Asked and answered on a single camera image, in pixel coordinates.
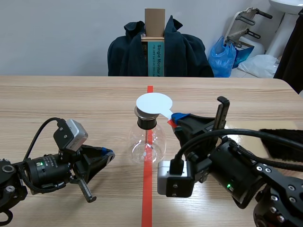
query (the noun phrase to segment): blue plastic bag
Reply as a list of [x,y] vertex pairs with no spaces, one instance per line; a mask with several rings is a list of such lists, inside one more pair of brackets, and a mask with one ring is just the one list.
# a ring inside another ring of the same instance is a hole
[[224,46],[224,37],[222,36],[212,47],[208,60],[213,69],[214,77],[230,77],[235,58],[236,49],[232,44]]

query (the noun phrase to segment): glass bottle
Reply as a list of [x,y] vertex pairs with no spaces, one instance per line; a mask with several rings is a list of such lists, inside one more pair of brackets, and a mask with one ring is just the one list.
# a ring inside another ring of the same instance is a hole
[[158,114],[144,113],[135,107],[138,117],[128,134],[128,150],[130,159],[140,165],[145,161],[153,164],[160,162],[166,151],[166,137],[163,129],[157,124]]

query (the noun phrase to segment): red tape line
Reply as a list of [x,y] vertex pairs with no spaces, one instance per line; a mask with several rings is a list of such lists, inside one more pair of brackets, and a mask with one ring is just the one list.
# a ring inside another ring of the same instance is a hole
[[[153,86],[147,86],[147,93],[153,92]],[[152,145],[152,130],[147,131],[147,141]],[[142,197],[142,227],[152,227],[152,148],[145,146],[146,156],[143,169],[143,197]]]

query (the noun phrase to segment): black fur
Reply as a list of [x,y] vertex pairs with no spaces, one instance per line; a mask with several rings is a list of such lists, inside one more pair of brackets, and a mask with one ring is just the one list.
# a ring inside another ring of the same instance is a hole
[[[287,129],[261,129],[262,132],[267,132],[272,135],[284,137],[296,141],[298,143],[303,143],[303,130],[287,130]],[[279,158],[282,160],[303,162],[303,151],[292,149],[283,146],[278,143],[274,143],[268,140],[263,140],[262,143],[267,148],[269,154],[273,158]]]

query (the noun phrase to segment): dark jacket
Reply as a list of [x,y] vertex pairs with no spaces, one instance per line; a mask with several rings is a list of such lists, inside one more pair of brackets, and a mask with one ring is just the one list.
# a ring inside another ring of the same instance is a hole
[[298,94],[303,90],[303,10],[299,15],[274,76],[286,81]]
[[[214,77],[205,55],[203,42],[178,30],[182,24],[171,16],[164,34],[166,77]],[[142,21],[124,26],[126,35],[117,38],[108,49],[109,76],[147,76],[147,66],[141,44],[145,33]]]

